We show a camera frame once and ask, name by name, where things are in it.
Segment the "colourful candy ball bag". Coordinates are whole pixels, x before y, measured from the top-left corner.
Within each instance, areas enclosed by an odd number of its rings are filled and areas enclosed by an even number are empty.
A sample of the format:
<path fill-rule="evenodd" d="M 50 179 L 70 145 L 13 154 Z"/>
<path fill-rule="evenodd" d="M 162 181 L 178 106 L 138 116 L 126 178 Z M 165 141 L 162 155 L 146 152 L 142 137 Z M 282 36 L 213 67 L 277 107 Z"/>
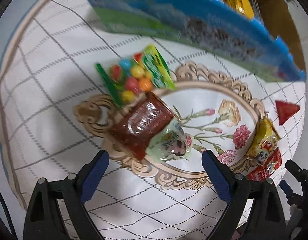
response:
<path fill-rule="evenodd" d="M 108 68 L 96 63 L 95 69 L 118 107 L 133 103 L 154 89 L 175 89 L 170 70 L 153 44 Z"/>

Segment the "red small snack packet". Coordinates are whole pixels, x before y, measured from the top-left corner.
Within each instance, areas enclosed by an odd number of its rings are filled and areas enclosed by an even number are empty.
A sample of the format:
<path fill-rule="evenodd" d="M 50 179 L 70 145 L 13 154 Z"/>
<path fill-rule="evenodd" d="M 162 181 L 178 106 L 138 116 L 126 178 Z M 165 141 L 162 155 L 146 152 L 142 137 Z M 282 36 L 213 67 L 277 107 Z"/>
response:
<path fill-rule="evenodd" d="M 247 179 L 252 181 L 265 181 L 280 168 L 281 164 L 281 152 L 279 148 L 277 148 L 266 160 L 264 165 L 257 167 L 247 175 Z"/>

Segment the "yellow panda snack bag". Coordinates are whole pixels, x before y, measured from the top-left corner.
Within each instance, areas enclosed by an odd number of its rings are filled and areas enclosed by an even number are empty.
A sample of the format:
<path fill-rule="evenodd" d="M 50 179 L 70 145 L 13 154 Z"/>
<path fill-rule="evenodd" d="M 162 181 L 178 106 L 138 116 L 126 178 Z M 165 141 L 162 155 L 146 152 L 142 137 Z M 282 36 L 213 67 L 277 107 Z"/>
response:
<path fill-rule="evenodd" d="M 247 158 L 258 165 L 265 164 L 270 155 L 276 150 L 280 139 L 271 120 L 264 117 L 246 154 Z"/>

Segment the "red triangular snack packet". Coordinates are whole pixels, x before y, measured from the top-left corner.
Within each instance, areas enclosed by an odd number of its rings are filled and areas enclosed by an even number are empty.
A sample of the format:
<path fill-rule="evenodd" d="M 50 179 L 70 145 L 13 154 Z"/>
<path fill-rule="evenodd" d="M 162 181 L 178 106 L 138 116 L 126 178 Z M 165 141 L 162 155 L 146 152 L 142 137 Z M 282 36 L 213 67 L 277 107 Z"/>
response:
<path fill-rule="evenodd" d="M 279 119 L 279 126 L 282 126 L 288 119 L 300 110 L 300 106 L 291 102 L 276 100 L 276 110 Z"/>

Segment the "floral patterned tablecloth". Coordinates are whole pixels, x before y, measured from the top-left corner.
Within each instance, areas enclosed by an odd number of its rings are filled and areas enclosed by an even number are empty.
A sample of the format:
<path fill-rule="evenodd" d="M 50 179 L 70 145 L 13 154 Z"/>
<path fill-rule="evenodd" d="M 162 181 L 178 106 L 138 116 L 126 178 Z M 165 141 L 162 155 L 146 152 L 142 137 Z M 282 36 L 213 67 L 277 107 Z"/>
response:
<path fill-rule="evenodd" d="M 175 89 L 156 94 L 190 135 L 186 159 L 137 159 L 123 144 L 131 106 L 114 103 L 95 69 L 153 44 Z M 245 154 L 275 100 L 305 105 L 303 82 L 267 83 L 219 56 L 145 36 L 113 35 L 87 0 L 39 0 L 23 18 L 0 70 L 0 143 L 9 185 L 26 209 L 39 178 L 77 173 L 103 148 L 109 166 L 85 207 L 105 239 L 203 239 L 226 203 L 202 167 L 211 150 L 234 173 L 257 163 Z"/>

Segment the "pale green snack packet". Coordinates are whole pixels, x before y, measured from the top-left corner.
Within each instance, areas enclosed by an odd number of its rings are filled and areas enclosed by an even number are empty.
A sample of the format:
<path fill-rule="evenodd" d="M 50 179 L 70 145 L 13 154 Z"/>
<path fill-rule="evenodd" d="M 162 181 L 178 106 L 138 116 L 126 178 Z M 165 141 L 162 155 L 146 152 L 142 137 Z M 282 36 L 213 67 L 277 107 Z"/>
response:
<path fill-rule="evenodd" d="M 185 133 L 177 118 L 173 118 L 150 140 L 145 152 L 155 163 L 188 160 L 192 146 L 193 136 Z"/>

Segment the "brown jelly cup snack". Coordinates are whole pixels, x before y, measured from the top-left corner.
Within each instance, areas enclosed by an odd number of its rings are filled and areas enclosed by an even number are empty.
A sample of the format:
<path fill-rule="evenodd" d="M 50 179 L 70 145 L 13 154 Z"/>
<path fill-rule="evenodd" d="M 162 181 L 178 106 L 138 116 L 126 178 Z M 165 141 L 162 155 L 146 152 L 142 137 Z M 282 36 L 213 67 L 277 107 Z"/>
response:
<path fill-rule="evenodd" d="M 174 114 L 169 107 L 149 92 L 108 133 L 138 160 L 143 160 L 150 140 L 173 118 Z"/>

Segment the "cardboard milk box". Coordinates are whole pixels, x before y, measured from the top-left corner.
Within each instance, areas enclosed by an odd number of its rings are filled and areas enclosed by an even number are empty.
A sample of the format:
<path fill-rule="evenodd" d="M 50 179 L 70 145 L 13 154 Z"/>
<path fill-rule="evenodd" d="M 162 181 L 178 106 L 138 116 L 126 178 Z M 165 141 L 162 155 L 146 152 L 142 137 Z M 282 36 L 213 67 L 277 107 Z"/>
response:
<path fill-rule="evenodd" d="M 300 38 L 284 0 L 249 0 L 252 20 L 223 0 L 88 0 L 110 33 L 187 44 L 265 81 L 306 81 Z"/>

